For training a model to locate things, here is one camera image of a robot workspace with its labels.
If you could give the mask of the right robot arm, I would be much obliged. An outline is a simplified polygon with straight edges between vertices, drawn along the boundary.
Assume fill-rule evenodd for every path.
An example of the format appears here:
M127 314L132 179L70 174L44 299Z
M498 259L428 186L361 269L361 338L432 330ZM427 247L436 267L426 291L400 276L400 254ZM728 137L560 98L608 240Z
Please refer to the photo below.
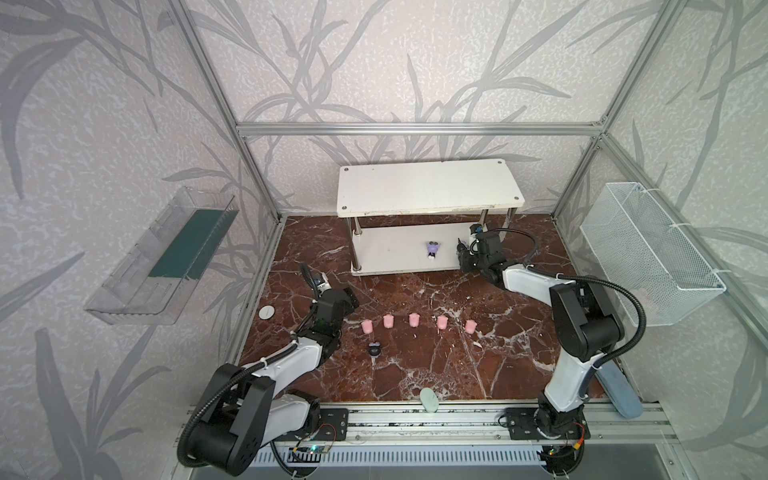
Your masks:
M478 273L499 289L551 308L560 354L538 398L532 423L541 437L559 439L580 422L596 372L640 342L647 328L647 314L636 295L611 281L538 270L530 263L531 255L518 262L509 260L503 251L503 233L525 236L538 246L536 237L526 231L504 227L486 230L475 223L469 227L470 240L457 243L460 270ZM622 346L617 343L624 338L625 329L609 291L624 297L637 316L636 330Z

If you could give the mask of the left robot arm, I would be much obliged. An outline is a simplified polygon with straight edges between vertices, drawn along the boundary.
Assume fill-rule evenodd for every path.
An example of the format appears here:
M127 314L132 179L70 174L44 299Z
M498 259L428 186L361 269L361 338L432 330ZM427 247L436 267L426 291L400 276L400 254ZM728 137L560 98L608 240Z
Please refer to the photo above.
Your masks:
M350 288L325 289L286 347L247 366L220 366L183 427L178 462L238 476L264 445L290 432L314 432L317 401L285 389L321 367L340 347L343 321L358 306Z

